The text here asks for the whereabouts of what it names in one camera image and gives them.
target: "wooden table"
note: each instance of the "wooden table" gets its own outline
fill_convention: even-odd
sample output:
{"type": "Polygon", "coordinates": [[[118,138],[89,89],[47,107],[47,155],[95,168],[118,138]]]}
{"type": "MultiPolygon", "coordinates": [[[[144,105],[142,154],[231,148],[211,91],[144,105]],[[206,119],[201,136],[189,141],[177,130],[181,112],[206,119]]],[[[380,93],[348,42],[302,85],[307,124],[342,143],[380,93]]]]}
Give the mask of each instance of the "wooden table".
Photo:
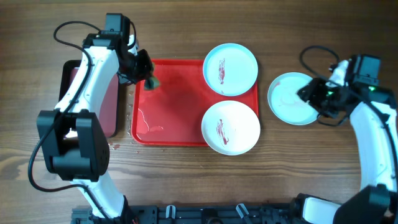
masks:
{"type": "MultiPolygon", "coordinates": [[[[56,43],[54,28],[70,20],[103,27],[107,12],[134,21],[142,48],[152,58],[204,58],[215,46],[246,46],[259,63],[261,137],[242,156],[208,147],[148,147],[127,134],[134,86],[119,100],[119,132],[110,139],[109,172],[130,205],[288,202],[298,193],[345,202],[359,189],[356,138],[346,123],[292,126],[275,117],[266,94],[285,72],[308,73],[300,51],[320,44],[341,58],[369,53],[382,58],[381,85],[398,90],[398,21],[395,1],[157,1],[2,0],[0,5],[0,217],[1,223],[69,223],[71,209],[88,206],[77,189],[46,194],[30,186],[27,163],[38,141],[36,117],[58,99],[62,66],[81,52],[56,43]]],[[[80,44],[82,25],[65,27],[63,40],[80,44]]],[[[332,58],[308,55],[328,74],[332,58]]],[[[40,185],[68,184],[34,166],[40,185]]]]}

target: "wooden surface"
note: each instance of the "wooden surface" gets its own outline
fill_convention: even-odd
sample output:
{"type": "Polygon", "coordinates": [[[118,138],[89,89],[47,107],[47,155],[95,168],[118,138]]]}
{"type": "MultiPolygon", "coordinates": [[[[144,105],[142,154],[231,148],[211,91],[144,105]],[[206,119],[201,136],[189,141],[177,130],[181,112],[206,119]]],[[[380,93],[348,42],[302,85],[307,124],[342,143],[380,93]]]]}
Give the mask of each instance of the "wooden surface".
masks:
{"type": "MultiPolygon", "coordinates": [[[[292,126],[269,109],[271,81],[285,72],[307,73],[300,51],[320,44],[341,58],[369,53],[382,58],[381,85],[398,90],[396,1],[189,1],[107,0],[0,1],[0,223],[69,223],[71,209],[88,204],[77,189],[46,194],[27,180],[27,162],[38,141],[36,117],[58,99],[62,66],[80,59],[56,43],[54,28],[70,20],[104,26],[107,12],[134,21],[140,45],[152,58],[205,58],[215,46],[243,44],[259,63],[261,137],[242,156],[207,147],[147,147],[127,134],[134,86],[119,101],[119,133],[110,139],[109,172],[131,205],[288,202],[298,193],[345,202],[359,189],[356,138],[347,123],[292,126]]],[[[90,28],[59,32],[80,44],[90,28]]],[[[332,58],[310,54],[308,62],[328,74],[332,58]]],[[[40,185],[68,184],[45,168],[41,151],[34,166],[40,185]]]]}

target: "red tray edge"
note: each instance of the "red tray edge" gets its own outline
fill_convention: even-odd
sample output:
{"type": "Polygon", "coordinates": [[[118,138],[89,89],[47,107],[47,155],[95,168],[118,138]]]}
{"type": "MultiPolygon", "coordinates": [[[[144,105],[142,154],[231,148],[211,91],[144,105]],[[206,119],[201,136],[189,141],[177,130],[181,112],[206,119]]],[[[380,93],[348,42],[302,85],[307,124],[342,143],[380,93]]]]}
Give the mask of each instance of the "red tray edge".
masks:
{"type": "MultiPolygon", "coordinates": [[[[161,62],[161,61],[167,61],[169,64],[173,64],[174,62],[181,62],[181,61],[186,61],[189,62],[189,64],[197,64],[197,63],[202,63],[204,60],[200,59],[152,59],[152,61],[155,63],[156,62],[161,62]]],[[[255,114],[257,117],[259,117],[259,94],[258,94],[258,89],[257,89],[257,81],[254,83],[254,99],[255,99],[255,114]]],[[[141,82],[138,82],[136,84],[136,90],[134,94],[134,104],[132,106],[132,120],[131,120],[131,128],[130,128],[130,135],[132,138],[137,141],[140,144],[147,145],[147,146],[208,146],[207,143],[205,142],[147,142],[141,140],[138,135],[137,135],[137,127],[133,126],[133,124],[137,123],[137,118],[136,114],[134,114],[135,111],[138,111],[138,102],[139,102],[139,92],[141,90],[141,82]]]]}

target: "red placemat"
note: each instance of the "red placemat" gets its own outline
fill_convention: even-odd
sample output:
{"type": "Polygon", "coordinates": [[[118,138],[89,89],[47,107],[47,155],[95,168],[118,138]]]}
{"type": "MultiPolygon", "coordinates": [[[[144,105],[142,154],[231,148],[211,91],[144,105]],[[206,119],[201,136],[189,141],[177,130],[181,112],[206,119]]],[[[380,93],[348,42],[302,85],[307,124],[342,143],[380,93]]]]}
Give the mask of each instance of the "red placemat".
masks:
{"type": "Polygon", "coordinates": [[[257,82],[240,96],[222,96],[203,78],[203,60],[152,60],[160,81],[155,90],[136,85],[131,136],[141,144],[207,146],[201,120],[207,109],[224,100],[248,105],[259,115],[257,82]]]}

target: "plate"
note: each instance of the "plate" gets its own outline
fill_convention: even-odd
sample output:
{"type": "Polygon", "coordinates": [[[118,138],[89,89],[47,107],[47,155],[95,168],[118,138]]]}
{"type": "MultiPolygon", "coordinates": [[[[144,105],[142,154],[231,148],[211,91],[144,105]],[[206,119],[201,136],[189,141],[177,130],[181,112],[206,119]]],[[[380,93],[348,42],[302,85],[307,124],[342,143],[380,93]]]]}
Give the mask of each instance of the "plate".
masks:
{"type": "Polygon", "coordinates": [[[235,156],[247,152],[257,143],[260,122],[250,107],[227,100],[216,103],[206,111],[201,132],[212,149],[235,156]]]}
{"type": "Polygon", "coordinates": [[[289,124],[305,125],[314,122],[318,112],[297,95],[297,91],[311,80],[310,76],[299,72],[277,77],[268,89],[268,104],[272,112],[289,124]]]}
{"type": "Polygon", "coordinates": [[[257,80],[256,58],[239,44],[221,44],[206,56],[203,75],[209,87],[224,96],[238,96],[257,80]]]}

